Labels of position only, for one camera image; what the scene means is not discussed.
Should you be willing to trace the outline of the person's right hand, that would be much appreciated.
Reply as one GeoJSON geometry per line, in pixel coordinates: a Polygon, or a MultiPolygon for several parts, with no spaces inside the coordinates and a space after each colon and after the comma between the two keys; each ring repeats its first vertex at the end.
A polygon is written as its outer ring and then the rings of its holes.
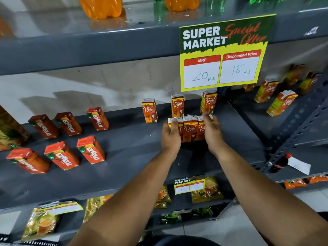
{"type": "Polygon", "coordinates": [[[205,126],[205,140],[209,151],[215,157],[219,157],[227,147],[221,131],[221,125],[215,115],[210,116],[210,126],[205,126]]]}

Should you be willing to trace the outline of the person's left hand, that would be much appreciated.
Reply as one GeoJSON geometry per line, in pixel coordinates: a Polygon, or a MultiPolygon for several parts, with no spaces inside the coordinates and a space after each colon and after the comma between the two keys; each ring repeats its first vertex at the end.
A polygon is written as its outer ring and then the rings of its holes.
{"type": "Polygon", "coordinates": [[[181,143],[182,141],[179,133],[171,133],[168,122],[164,122],[161,137],[162,151],[169,152],[176,157],[180,150],[181,143]]]}

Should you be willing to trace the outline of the small orange juice carton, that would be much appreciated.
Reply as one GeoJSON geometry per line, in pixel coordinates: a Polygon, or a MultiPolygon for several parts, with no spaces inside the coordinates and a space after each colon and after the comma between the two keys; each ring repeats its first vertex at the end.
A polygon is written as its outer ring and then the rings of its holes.
{"type": "Polygon", "coordinates": [[[171,95],[172,117],[180,118],[184,116],[184,99],[182,94],[171,95]]]}
{"type": "Polygon", "coordinates": [[[202,114],[203,111],[206,111],[209,114],[213,114],[215,104],[217,101],[217,90],[216,89],[209,89],[203,91],[201,105],[200,105],[200,113],[202,114]]]}
{"type": "Polygon", "coordinates": [[[196,141],[203,141],[205,140],[205,122],[203,119],[203,116],[197,116],[198,118],[198,129],[197,129],[197,134],[196,134],[196,141]]]}
{"type": "Polygon", "coordinates": [[[183,143],[196,141],[199,120],[196,115],[183,116],[183,143]]]}
{"type": "MultiPolygon", "coordinates": [[[[178,121],[178,131],[181,137],[181,141],[183,140],[183,118],[182,117],[174,117],[178,121]]],[[[173,118],[168,118],[168,126],[171,128],[173,118]]]]}
{"type": "Polygon", "coordinates": [[[156,102],[153,98],[146,98],[141,103],[146,123],[157,123],[156,102]]]}

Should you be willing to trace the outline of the person's right forearm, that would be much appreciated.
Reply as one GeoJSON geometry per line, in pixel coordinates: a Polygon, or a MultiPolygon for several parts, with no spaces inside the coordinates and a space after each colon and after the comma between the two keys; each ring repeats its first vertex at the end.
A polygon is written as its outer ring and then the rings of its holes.
{"type": "Polygon", "coordinates": [[[227,145],[213,151],[244,212],[274,246],[328,246],[328,222],[227,145]]]}

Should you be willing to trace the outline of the person's left forearm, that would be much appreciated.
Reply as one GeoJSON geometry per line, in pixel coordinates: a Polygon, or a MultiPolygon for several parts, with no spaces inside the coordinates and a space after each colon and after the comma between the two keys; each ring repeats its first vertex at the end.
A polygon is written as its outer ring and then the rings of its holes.
{"type": "Polygon", "coordinates": [[[81,226],[67,246],[136,246],[178,151],[162,149],[81,226]]]}

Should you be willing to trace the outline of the small yellow price sign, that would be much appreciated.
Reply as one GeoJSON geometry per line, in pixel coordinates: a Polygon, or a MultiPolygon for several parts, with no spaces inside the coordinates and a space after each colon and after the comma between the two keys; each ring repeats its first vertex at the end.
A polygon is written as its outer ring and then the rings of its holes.
{"type": "Polygon", "coordinates": [[[53,216],[83,210],[83,207],[76,201],[52,202],[40,205],[37,208],[53,216]]]}
{"type": "Polygon", "coordinates": [[[204,177],[185,177],[174,180],[174,194],[190,193],[197,190],[203,190],[205,188],[204,177]]]}

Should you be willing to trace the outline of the large yellow green price sign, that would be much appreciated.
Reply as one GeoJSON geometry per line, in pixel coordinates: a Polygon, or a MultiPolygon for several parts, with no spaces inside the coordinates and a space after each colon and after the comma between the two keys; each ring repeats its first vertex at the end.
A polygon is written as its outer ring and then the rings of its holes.
{"type": "Polygon", "coordinates": [[[275,17],[180,27],[181,91],[256,83],[275,17]]]}

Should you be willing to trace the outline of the dark bottle with red cap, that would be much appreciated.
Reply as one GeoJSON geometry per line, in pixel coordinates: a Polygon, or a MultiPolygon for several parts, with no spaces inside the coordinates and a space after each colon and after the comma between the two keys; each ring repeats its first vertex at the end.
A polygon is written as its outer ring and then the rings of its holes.
{"type": "Polygon", "coordinates": [[[277,173],[284,167],[288,165],[289,159],[292,157],[292,154],[286,153],[283,157],[281,157],[272,167],[269,169],[269,172],[271,173],[277,173]]]}

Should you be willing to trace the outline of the green packet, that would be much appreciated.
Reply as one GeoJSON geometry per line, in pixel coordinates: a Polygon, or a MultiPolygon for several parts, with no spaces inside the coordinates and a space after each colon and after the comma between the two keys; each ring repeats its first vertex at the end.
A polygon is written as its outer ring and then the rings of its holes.
{"type": "Polygon", "coordinates": [[[213,211],[210,206],[194,209],[191,211],[193,219],[203,219],[203,218],[212,218],[213,211]]]}
{"type": "Polygon", "coordinates": [[[160,225],[166,224],[178,224],[182,222],[182,217],[180,213],[171,213],[162,215],[159,220],[160,225]]]}

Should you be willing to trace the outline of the grey perforated metal shelf rack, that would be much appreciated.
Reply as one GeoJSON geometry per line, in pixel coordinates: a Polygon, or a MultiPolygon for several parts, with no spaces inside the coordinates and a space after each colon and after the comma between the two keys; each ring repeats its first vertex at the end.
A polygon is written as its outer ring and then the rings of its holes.
{"type": "Polygon", "coordinates": [[[328,174],[328,65],[308,94],[297,97],[281,115],[266,113],[269,104],[251,101],[251,94],[232,90],[228,101],[265,146],[266,163],[260,171],[271,180],[289,180],[328,174]],[[309,174],[286,166],[277,173],[273,165],[286,153],[310,164],[309,174]]]}

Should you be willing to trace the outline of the white paper tag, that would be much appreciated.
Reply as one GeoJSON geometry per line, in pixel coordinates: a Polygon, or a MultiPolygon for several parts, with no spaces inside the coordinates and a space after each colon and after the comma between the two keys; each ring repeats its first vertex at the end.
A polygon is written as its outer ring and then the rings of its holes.
{"type": "Polygon", "coordinates": [[[310,175],[311,164],[300,161],[294,157],[288,159],[288,165],[302,172],[303,174],[310,175]]]}

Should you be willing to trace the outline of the orange snack packet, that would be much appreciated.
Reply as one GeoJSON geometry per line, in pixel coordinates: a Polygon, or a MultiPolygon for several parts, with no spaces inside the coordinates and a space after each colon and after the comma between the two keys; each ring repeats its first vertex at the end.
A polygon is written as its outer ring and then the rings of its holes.
{"type": "Polygon", "coordinates": [[[309,184],[319,183],[319,182],[327,182],[328,181],[328,175],[321,174],[317,176],[307,177],[306,178],[309,184]]]}
{"type": "Polygon", "coordinates": [[[299,187],[306,187],[307,183],[303,179],[295,179],[283,182],[286,190],[291,190],[299,187]]]}

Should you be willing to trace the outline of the orange soda bottle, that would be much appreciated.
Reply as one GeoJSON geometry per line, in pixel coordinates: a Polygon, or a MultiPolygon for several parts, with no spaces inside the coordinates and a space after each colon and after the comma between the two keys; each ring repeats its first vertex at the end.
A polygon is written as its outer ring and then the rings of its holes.
{"type": "Polygon", "coordinates": [[[199,7],[201,0],[164,0],[170,12],[182,12],[185,10],[195,10],[199,7]]]}
{"type": "Polygon", "coordinates": [[[92,20],[119,17],[122,12],[122,0],[79,0],[84,13],[92,20]]]}

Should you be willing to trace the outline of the rows of red drink cartons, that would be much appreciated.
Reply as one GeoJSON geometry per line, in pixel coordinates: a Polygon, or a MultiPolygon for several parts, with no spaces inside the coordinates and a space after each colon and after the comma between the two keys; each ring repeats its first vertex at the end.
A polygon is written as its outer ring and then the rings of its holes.
{"type": "MultiPolygon", "coordinates": [[[[101,107],[90,107],[86,114],[96,131],[109,129],[109,122],[101,107]]],[[[81,135],[82,128],[70,111],[56,114],[55,120],[68,136],[81,135]]],[[[32,116],[28,122],[45,139],[59,137],[59,129],[45,114],[32,116]]],[[[78,139],[76,148],[92,165],[104,162],[106,159],[105,152],[94,135],[78,139]]],[[[80,159],[65,141],[46,146],[44,155],[62,170],[70,170],[80,166],[80,159]]],[[[14,148],[7,155],[6,160],[31,174],[45,174],[51,166],[50,162],[43,159],[31,148],[14,148]]]]}

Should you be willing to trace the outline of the large brown yellow juice carton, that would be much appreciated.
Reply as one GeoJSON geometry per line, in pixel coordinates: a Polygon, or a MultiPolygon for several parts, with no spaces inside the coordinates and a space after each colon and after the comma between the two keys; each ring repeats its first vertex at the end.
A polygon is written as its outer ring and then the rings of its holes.
{"type": "Polygon", "coordinates": [[[30,134],[0,105],[0,151],[23,148],[30,134]]]}

